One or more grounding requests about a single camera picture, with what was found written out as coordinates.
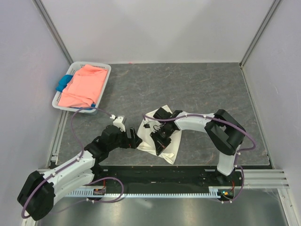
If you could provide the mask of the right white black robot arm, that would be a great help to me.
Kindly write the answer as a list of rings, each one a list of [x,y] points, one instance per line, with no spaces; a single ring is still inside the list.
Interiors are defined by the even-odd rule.
[[[201,115],[182,110],[169,113],[161,107],[154,113],[153,120],[161,123],[159,129],[150,133],[156,155],[160,155],[172,143],[171,136],[177,131],[203,132],[220,152],[216,182],[224,186],[232,180],[236,153],[244,140],[245,129],[227,111],[220,109]]]

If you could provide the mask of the white cloth napkin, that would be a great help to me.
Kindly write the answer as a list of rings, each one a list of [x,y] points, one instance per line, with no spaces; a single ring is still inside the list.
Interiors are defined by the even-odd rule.
[[[137,132],[138,137],[143,141],[137,149],[157,156],[155,151],[155,144],[150,137],[150,134],[158,130],[166,122],[175,123],[172,119],[178,117],[181,112],[181,110],[172,112],[171,109],[167,105],[165,105],[145,114]],[[180,130],[176,131],[171,136],[171,144],[157,157],[164,159],[169,164],[174,164],[178,154],[181,137],[182,132]]]

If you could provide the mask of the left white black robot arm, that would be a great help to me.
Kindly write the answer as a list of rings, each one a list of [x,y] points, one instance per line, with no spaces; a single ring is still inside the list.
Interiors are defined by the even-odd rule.
[[[26,179],[17,201],[22,206],[23,219],[44,218],[66,194],[82,185],[99,185],[103,173],[96,168],[109,152],[116,148],[137,148],[142,142],[134,128],[130,133],[109,125],[91,143],[64,164],[40,173],[32,172]]]

